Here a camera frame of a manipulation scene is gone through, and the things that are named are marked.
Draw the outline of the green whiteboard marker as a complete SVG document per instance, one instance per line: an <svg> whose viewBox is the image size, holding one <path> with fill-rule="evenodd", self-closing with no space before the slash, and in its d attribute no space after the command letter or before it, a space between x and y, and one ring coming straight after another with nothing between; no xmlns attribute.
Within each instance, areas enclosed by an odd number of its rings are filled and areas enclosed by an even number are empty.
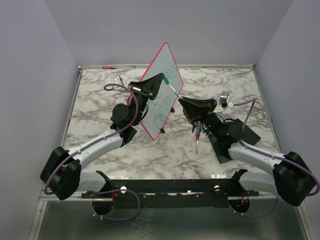
<svg viewBox="0 0 320 240"><path fill-rule="evenodd" d="M173 91L173 93L180 99L181 95L179 94L179 92L177 90L175 90L175 88L173 86L171 86L170 84L168 84L168 86Z"/></svg>

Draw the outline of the pink framed whiteboard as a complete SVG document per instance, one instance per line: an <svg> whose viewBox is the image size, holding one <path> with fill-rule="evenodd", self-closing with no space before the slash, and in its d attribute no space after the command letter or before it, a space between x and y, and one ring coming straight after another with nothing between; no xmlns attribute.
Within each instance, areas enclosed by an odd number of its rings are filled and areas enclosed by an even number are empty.
<svg viewBox="0 0 320 240"><path fill-rule="evenodd" d="M178 99L170 87L173 87L177 93L180 93L183 87L183 79L167 42L163 43L140 80L147 80L159 73L166 76L169 84L161 83L156 99L147 102L147 114L140 122L153 140L156 140L160 135L161 129Z"/></svg>

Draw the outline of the green marker cap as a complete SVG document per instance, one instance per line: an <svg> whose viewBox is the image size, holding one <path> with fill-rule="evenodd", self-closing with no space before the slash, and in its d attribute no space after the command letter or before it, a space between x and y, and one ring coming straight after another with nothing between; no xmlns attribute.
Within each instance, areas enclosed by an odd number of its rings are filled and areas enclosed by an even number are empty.
<svg viewBox="0 0 320 240"><path fill-rule="evenodd" d="M167 85L169 84L169 80L167 79L167 77L165 75L163 76L163 80Z"/></svg>

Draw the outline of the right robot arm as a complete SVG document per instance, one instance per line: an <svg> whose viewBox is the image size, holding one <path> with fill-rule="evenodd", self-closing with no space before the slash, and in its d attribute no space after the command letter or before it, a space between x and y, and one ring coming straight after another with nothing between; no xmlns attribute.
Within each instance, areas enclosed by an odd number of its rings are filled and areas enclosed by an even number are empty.
<svg viewBox="0 0 320 240"><path fill-rule="evenodd" d="M229 189L240 196L248 191L262 191L279 195L286 203L299 206L306 197L320 192L320 182L307 167L302 157L290 151L273 153L243 140L246 123L240 120L220 120L215 113L217 101L182 96L178 99L184 115L193 125L201 125L212 135L219 155L252 165L262 171L258 179L247 172L230 182Z"/></svg>

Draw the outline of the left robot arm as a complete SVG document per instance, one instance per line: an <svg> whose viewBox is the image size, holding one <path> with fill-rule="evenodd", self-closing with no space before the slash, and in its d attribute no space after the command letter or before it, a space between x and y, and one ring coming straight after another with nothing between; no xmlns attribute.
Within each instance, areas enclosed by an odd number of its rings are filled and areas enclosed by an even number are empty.
<svg viewBox="0 0 320 240"><path fill-rule="evenodd" d="M40 179L45 184L44 193L59 200L69 198L75 192L90 191L103 198L111 190L108 178L102 172L87 173L84 168L108 152L128 144L136 135L136 126L143 118L149 100L157 98L161 84L166 80L158 73L143 81L131 81L128 86L108 83L103 88L124 89L131 95L129 105L119 103L113 107L111 126L96 138L69 150L55 148L45 164Z"/></svg>

